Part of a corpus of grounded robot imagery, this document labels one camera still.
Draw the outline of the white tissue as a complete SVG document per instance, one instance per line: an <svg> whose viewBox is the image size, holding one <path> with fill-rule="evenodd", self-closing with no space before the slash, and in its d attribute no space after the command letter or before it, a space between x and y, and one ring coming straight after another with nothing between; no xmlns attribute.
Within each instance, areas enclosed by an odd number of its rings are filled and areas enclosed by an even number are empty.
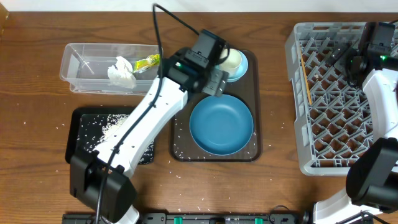
<svg viewBox="0 0 398 224"><path fill-rule="evenodd" d="M136 86L132 64L122 56L116 57L116 63L108 68L107 73L112 85L130 89Z"/></svg>

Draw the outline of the pile of white rice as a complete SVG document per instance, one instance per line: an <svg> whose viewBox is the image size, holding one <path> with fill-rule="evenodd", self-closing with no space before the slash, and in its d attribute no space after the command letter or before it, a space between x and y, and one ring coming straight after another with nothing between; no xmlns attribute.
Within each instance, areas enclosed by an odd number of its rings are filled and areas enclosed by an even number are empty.
<svg viewBox="0 0 398 224"><path fill-rule="evenodd" d="M76 148L92 151L112 136L127 117L127 114L84 114L80 118Z"/></svg>

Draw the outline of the dark blue plate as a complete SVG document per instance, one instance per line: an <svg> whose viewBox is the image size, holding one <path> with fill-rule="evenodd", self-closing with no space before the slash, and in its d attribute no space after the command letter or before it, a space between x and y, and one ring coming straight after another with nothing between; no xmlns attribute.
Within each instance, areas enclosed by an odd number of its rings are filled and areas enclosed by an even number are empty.
<svg viewBox="0 0 398 224"><path fill-rule="evenodd" d="M207 96L194 107L189 129L202 150L228 156L248 144L254 131L254 118L248 106L235 96Z"/></svg>

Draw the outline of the yellow green snack wrapper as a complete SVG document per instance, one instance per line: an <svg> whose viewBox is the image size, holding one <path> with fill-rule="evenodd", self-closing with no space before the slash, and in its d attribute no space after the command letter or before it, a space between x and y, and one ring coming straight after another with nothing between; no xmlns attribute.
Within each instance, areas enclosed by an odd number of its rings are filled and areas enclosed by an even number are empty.
<svg viewBox="0 0 398 224"><path fill-rule="evenodd" d="M159 54L153 54L149 55L145 59L141 59L135 62L134 67L133 67L133 72L134 73L143 73L146 70L152 68L155 65L158 65L160 63L160 55Z"/></svg>

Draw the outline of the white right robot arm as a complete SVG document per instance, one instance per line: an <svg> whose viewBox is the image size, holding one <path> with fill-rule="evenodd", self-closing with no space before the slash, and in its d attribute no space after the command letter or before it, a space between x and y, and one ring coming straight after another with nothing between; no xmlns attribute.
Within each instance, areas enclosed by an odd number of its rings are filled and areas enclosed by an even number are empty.
<svg viewBox="0 0 398 224"><path fill-rule="evenodd" d="M395 29L391 22L367 22L357 52L347 59L348 80L368 99L374 142L350 167L345 188L314 204L309 223L383 223L379 214L397 211Z"/></svg>

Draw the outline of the wooden chopstick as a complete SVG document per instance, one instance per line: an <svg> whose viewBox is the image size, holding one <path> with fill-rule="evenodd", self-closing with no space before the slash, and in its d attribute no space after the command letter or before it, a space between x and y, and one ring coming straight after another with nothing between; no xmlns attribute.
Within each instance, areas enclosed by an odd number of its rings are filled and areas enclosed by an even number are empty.
<svg viewBox="0 0 398 224"><path fill-rule="evenodd" d="M306 91L307 91L308 104L311 106L313 101L312 101L310 88L309 88L309 84L308 84L308 77L307 77L307 72L306 72L306 69L305 69L305 63L304 63L304 60L303 60L303 53L302 53L301 50L300 50L300 61L301 61L301 66L302 66L302 70L303 70L303 76L304 76L304 80L305 80L305 87L306 87Z"/></svg>

